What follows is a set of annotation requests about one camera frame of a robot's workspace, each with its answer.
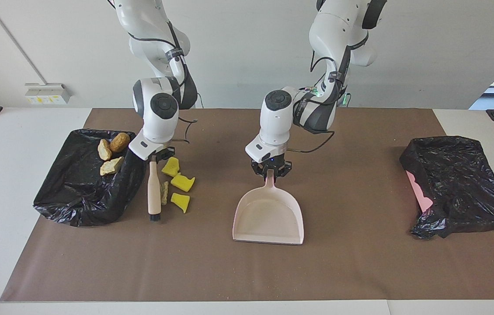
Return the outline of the yellow sponge piece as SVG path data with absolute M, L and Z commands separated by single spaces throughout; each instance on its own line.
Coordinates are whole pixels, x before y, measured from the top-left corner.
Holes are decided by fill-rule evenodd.
M 189 192 L 195 183 L 196 177 L 188 178 L 181 173 L 177 173 L 171 179 L 171 185 L 180 189 L 183 192 Z
M 176 177 L 177 175 L 180 174 L 180 163 L 179 163 L 179 160 L 174 157 L 174 156 L 171 156 L 166 164 L 164 165 L 164 167 L 162 168 L 161 172 L 169 177 Z
M 172 193 L 170 197 L 171 203 L 176 205 L 183 213 L 187 213 L 188 206 L 190 203 L 191 197 L 189 195 L 181 195 L 179 193 Z

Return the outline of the beige brush with black bristles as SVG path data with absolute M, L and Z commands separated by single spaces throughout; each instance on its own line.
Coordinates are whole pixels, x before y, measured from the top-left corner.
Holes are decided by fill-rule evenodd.
M 147 209 L 150 221 L 161 219 L 161 191 L 155 160 L 149 161 L 149 177 L 147 182 Z

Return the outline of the brown oval bread roll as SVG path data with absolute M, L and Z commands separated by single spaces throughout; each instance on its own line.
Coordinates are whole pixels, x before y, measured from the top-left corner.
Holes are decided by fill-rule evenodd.
M 118 133 L 113 140 L 111 140 L 109 144 L 109 149 L 111 152 L 122 152 L 125 148 L 128 147 L 131 142 L 131 138 L 128 133 L 121 132 Z

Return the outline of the pale crusty bread chunk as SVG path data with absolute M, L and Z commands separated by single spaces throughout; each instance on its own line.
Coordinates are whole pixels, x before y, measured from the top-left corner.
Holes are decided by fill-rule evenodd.
M 123 156 L 105 161 L 100 167 L 100 175 L 103 177 L 109 174 L 116 174 L 121 169 L 123 163 Z

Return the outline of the pale pink plastic dustpan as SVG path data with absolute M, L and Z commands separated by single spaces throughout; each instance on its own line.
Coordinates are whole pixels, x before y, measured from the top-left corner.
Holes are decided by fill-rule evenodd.
M 302 245 L 304 224 L 297 200 L 275 185 L 270 169 L 263 187 L 248 191 L 235 211 L 232 237 L 237 242 Z

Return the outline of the black bag lined bin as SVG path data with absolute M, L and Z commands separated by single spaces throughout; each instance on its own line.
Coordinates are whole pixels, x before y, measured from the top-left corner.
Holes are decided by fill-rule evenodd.
M 146 162 L 131 150 L 115 154 L 122 167 L 101 175 L 103 160 L 97 147 L 118 131 L 71 131 L 40 187 L 33 208 L 46 219 L 72 227 L 92 227 L 117 221 L 143 183 Z

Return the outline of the brown paper table mat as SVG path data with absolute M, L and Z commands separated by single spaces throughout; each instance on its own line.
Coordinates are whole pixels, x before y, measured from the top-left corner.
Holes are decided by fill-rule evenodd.
M 195 109 L 196 177 L 187 213 L 168 205 L 149 221 L 146 185 L 117 223 L 69 227 L 39 218 L 2 301 L 279 301 L 494 299 L 494 231 L 420 240 L 418 207 L 399 156 L 410 140 L 443 134 L 427 109 L 340 109 L 333 139 L 287 157 L 277 185 L 303 213 L 303 245 L 232 238 L 241 197 L 263 183 L 245 145 L 255 109 Z

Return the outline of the pink box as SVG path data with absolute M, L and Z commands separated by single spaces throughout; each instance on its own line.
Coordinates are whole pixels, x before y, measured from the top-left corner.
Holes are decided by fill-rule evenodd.
M 421 213 L 426 213 L 433 205 L 433 200 L 424 194 L 422 187 L 416 182 L 415 176 L 411 172 L 406 171 L 406 174 L 407 177 L 409 178 L 411 187 L 415 194 Z

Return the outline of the black bag over pink box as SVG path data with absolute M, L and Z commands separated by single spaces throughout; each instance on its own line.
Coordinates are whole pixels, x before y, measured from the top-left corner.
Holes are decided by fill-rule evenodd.
M 494 171 L 480 141 L 461 136 L 413 138 L 400 155 L 431 200 L 411 233 L 421 239 L 494 231 Z

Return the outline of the white wall socket box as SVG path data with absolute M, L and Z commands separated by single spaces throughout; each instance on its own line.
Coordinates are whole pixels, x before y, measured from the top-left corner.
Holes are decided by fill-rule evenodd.
M 25 98 L 31 105 L 67 105 L 71 98 L 67 88 L 60 83 L 28 83 L 25 87 Z

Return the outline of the grey wall conduit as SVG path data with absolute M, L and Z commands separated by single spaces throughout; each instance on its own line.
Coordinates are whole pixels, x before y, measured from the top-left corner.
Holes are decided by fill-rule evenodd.
M 43 74 L 40 72 L 40 70 L 35 65 L 35 63 L 31 60 L 31 58 L 29 57 L 29 55 L 27 55 L 27 53 L 25 52 L 24 48 L 17 41 L 17 38 L 15 38 L 15 36 L 11 32 L 11 30 L 8 28 L 7 24 L 5 24 L 5 22 L 3 22 L 3 20 L 2 20 L 1 17 L 0 17 L 0 27 L 5 32 L 5 34 L 7 35 L 7 37 L 10 39 L 10 41 L 12 42 L 12 44 L 15 46 L 15 48 L 17 49 L 17 51 L 21 54 L 21 56 L 23 57 L 23 59 L 25 60 L 25 62 L 27 62 L 27 64 L 31 68 L 31 70 L 35 73 L 35 75 L 38 78 L 39 84 L 40 85 L 49 84 L 49 82 L 45 79 L 45 76 L 43 76 Z

